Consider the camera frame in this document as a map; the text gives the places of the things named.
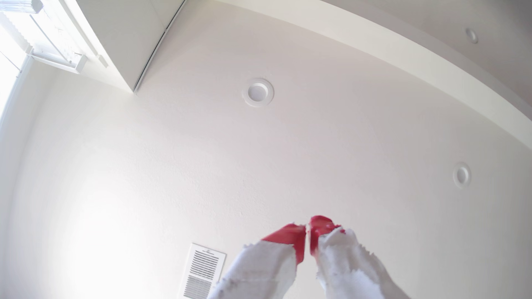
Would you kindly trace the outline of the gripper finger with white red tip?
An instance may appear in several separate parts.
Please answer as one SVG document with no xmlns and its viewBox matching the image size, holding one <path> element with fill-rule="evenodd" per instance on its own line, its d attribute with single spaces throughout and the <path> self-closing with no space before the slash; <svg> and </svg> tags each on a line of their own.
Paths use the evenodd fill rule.
<svg viewBox="0 0 532 299">
<path fill-rule="evenodd" d="M 283 298 L 304 260 L 305 225 L 289 223 L 246 245 L 209 298 Z"/>
<path fill-rule="evenodd" d="M 310 253 L 326 298 L 409 298 L 352 229 L 325 216 L 310 219 Z"/>
</svg>

